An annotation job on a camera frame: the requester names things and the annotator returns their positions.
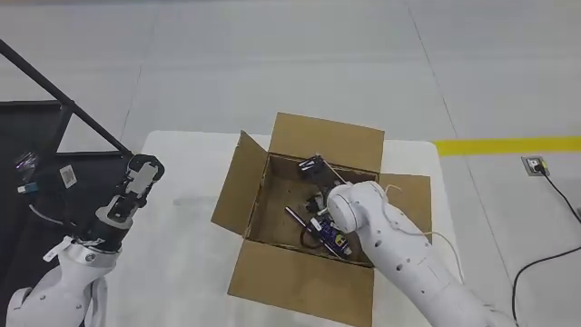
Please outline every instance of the gray floor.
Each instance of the gray floor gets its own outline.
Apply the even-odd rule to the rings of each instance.
[[[579,134],[581,0],[2,0],[0,35],[126,144],[153,130],[269,134],[277,111],[437,140]],[[46,94],[0,60],[0,100]],[[109,149],[80,122],[62,150]],[[468,284],[581,243],[520,154],[443,158]],[[574,204],[581,156],[545,154]],[[581,253],[519,283],[522,325],[581,320]]]

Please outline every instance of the floor outlet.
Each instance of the floor outlet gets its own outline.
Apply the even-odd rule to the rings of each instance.
[[[547,168],[547,163],[540,155],[532,155],[528,157],[520,157],[522,159],[523,164],[525,165],[525,169],[527,170],[528,175],[531,176],[542,176],[543,174],[540,171],[536,171],[535,167],[539,164],[542,164],[545,167],[545,172],[547,175],[550,175]]]

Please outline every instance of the yellow floor line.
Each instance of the yellow floor line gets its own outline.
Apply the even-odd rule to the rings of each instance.
[[[467,139],[433,142],[440,156],[581,152],[581,136]]]

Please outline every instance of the white table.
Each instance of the white table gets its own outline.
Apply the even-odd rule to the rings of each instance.
[[[226,294],[241,237],[210,222],[238,134],[153,132],[143,153],[157,156],[165,176],[154,187],[123,242],[109,282],[108,326],[342,326]],[[253,138],[268,149],[270,137]],[[432,227],[456,245],[436,147],[385,141],[383,173],[431,177]],[[452,251],[434,238],[448,268]],[[415,306],[375,274],[374,326],[429,326]]]

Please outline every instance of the cardboard box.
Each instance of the cardboard box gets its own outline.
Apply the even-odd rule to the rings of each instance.
[[[229,295],[329,320],[369,327],[373,308],[373,265],[348,235],[347,261],[324,248],[300,245],[302,207],[317,192],[297,174],[297,163],[321,154],[347,181],[378,181],[390,201],[424,232],[431,231],[429,177],[379,174],[384,132],[305,116],[278,114],[269,151],[245,132],[232,157],[212,222],[244,238]]]

